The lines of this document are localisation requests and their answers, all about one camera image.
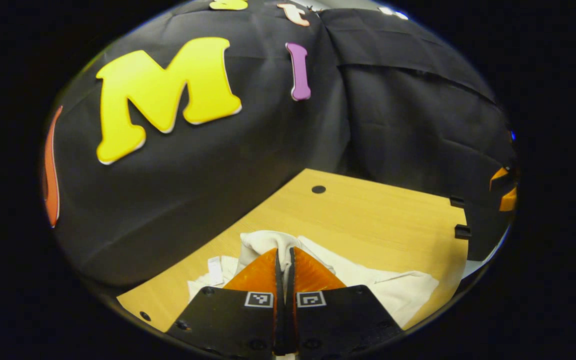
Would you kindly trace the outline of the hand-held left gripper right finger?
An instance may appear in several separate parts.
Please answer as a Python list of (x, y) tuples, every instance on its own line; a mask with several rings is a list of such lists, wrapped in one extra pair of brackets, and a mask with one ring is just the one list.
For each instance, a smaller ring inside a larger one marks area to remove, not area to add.
[(284, 276), (284, 352), (297, 358), (349, 358), (403, 333), (366, 285), (344, 285), (300, 248)]

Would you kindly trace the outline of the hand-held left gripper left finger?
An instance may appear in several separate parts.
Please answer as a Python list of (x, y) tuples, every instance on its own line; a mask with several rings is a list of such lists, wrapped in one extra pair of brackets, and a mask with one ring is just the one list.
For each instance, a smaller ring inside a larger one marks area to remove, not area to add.
[(167, 335), (222, 358), (274, 358), (282, 341), (284, 290), (277, 248), (260, 255), (224, 287), (202, 287)]

